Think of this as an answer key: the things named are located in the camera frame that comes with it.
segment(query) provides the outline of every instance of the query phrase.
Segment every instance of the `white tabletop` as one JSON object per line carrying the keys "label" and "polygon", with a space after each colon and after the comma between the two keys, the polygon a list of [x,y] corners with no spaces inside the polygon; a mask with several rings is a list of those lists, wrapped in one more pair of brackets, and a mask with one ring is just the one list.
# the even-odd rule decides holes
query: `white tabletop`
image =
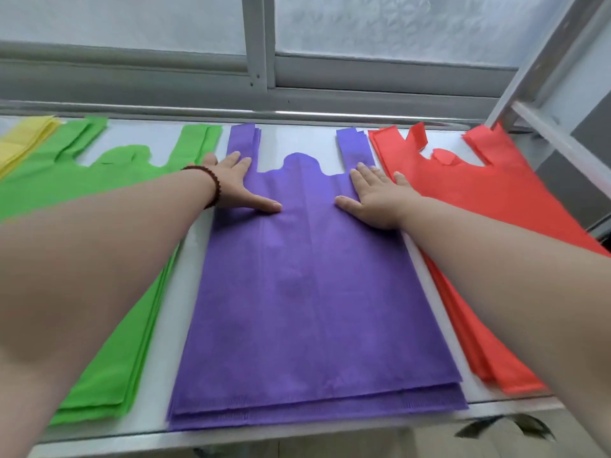
{"label": "white tabletop", "polygon": [[[20,118],[0,117],[0,133],[16,123],[18,119]],[[133,143],[149,145],[152,153],[151,163],[163,165],[179,137],[181,128],[186,123],[111,120],[107,130],[79,157],[78,161],[83,165],[89,165],[105,151]],[[216,155],[219,159],[225,156],[230,127],[230,124],[223,125],[223,132],[216,148]],[[279,169],[288,154],[300,152],[315,157],[320,163],[321,170],[327,175],[344,172],[335,139],[335,131],[340,127],[275,124],[259,124],[258,127],[262,130],[258,171]],[[401,133],[405,136],[407,130],[401,130]],[[424,155],[429,156],[433,148],[441,147],[453,151],[467,162],[482,165],[470,147],[462,141],[460,132],[429,130],[427,135],[430,142]],[[185,239],[167,285],[138,395],[130,413],[116,420],[87,421],[50,427],[42,437],[43,444],[37,445],[30,454],[31,458],[76,457],[369,427],[430,424],[499,413],[561,407],[560,402],[550,396],[527,400],[524,398],[528,396],[510,399],[499,390],[490,389],[482,384],[470,372],[422,256],[411,240],[405,236],[418,277],[454,356],[454,361],[462,374],[462,390],[470,405],[468,411],[438,415],[412,415],[402,418],[239,427],[198,432],[164,432],[167,425],[165,421],[167,406],[197,296],[212,215],[211,211],[202,213]]]}

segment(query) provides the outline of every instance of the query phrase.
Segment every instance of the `green bag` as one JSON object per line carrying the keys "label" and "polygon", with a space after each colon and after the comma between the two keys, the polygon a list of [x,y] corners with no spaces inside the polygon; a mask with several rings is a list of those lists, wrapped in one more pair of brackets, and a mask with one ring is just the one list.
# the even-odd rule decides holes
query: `green bag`
{"label": "green bag", "polygon": [[[148,146],[130,145],[102,154],[90,167],[74,159],[106,127],[90,117],[62,125],[0,182],[0,222],[69,199],[139,183],[199,163],[214,151],[220,126],[183,127],[165,166],[149,163]],[[61,404],[51,424],[125,415],[132,406],[165,284],[176,252],[155,283],[117,326]]]}

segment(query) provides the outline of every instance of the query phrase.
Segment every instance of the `forearm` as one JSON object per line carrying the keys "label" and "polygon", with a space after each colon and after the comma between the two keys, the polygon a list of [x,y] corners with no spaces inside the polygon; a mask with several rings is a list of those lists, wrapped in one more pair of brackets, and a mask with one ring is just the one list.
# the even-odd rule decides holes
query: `forearm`
{"label": "forearm", "polygon": [[0,454],[36,438],[213,195],[186,170],[0,226]]}
{"label": "forearm", "polygon": [[611,260],[430,198],[403,229],[607,450]]}

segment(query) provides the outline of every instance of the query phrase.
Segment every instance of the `hand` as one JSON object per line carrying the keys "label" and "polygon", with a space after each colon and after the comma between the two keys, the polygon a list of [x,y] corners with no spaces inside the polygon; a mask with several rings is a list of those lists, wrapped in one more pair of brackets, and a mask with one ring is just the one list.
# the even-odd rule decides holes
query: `hand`
{"label": "hand", "polygon": [[273,214],[282,210],[279,202],[251,193],[244,188],[244,176],[250,167],[252,159],[245,157],[240,161],[240,152],[229,154],[218,161],[213,153],[203,158],[202,165],[214,172],[221,184],[219,207],[251,207]]}
{"label": "hand", "polygon": [[364,163],[359,162],[357,169],[350,170],[350,178],[361,202],[338,196],[335,205],[375,228],[401,228],[410,205],[420,198],[420,194],[399,172],[395,172],[397,184],[394,184],[377,167],[368,169]]}

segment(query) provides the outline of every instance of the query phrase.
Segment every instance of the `table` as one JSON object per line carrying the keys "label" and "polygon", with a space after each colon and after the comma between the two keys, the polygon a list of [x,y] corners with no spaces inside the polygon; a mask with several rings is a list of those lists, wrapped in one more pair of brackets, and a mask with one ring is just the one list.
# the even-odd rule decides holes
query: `table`
{"label": "table", "polygon": [[[0,117],[0,133],[14,125],[19,119],[15,116]],[[110,120],[107,130],[80,155],[77,161],[83,165],[90,165],[100,154],[113,147],[140,144],[150,147],[152,164],[163,165],[179,137],[181,128],[187,123],[193,122]],[[225,156],[231,123],[222,126],[223,132],[216,148],[216,155],[219,159]],[[340,127],[315,124],[258,124],[258,127],[262,130],[258,171],[279,169],[284,157],[300,152],[316,158],[322,172],[327,175],[344,172],[335,139],[335,131]],[[405,136],[407,129],[402,129],[401,133]],[[427,135],[429,144],[423,152],[424,155],[429,156],[433,148],[441,147],[453,151],[467,162],[482,165],[470,147],[462,141],[461,132],[429,130]],[[159,312],[149,355],[142,373],[140,389],[131,412],[116,420],[89,421],[49,427],[43,434],[40,443],[32,450],[30,458],[76,458],[278,439],[323,432],[380,427],[415,427],[482,416],[563,407],[560,401],[551,395],[508,397],[500,390],[488,388],[470,372],[422,256],[411,239],[404,235],[406,246],[414,261],[425,294],[462,374],[461,386],[469,402],[469,410],[397,418],[165,432],[165,414],[191,322],[212,218],[212,211],[203,212],[185,239],[167,285],[163,306]]]}

